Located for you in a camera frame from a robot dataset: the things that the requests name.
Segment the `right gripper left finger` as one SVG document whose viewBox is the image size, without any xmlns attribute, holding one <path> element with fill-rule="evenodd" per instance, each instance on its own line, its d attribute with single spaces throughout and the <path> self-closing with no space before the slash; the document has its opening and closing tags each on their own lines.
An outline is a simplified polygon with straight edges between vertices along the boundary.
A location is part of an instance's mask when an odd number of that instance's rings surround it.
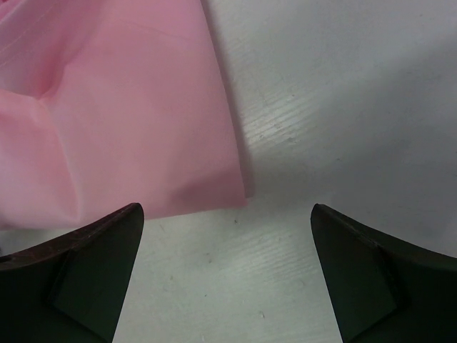
<svg viewBox="0 0 457 343">
<path fill-rule="evenodd" d="M 112 342 L 144 228 L 140 204 L 1 257 L 2 342 Z"/>
</svg>

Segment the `pink t shirt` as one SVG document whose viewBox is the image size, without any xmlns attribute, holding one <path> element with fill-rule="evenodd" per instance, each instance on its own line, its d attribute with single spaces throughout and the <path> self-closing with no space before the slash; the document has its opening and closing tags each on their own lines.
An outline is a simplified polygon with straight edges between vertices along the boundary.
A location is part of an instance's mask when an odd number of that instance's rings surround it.
<svg viewBox="0 0 457 343">
<path fill-rule="evenodd" d="M 200 1 L 1 3 L 1 226 L 246 203 Z"/>
</svg>

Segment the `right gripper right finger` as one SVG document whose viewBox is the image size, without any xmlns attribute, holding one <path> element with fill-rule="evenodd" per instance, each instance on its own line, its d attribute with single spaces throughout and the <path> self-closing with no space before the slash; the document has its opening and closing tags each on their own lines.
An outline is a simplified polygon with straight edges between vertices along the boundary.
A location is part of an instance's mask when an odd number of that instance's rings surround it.
<svg viewBox="0 0 457 343">
<path fill-rule="evenodd" d="M 323 204 L 311 231 L 343 342 L 456 341 L 456 258 Z"/>
</svg>

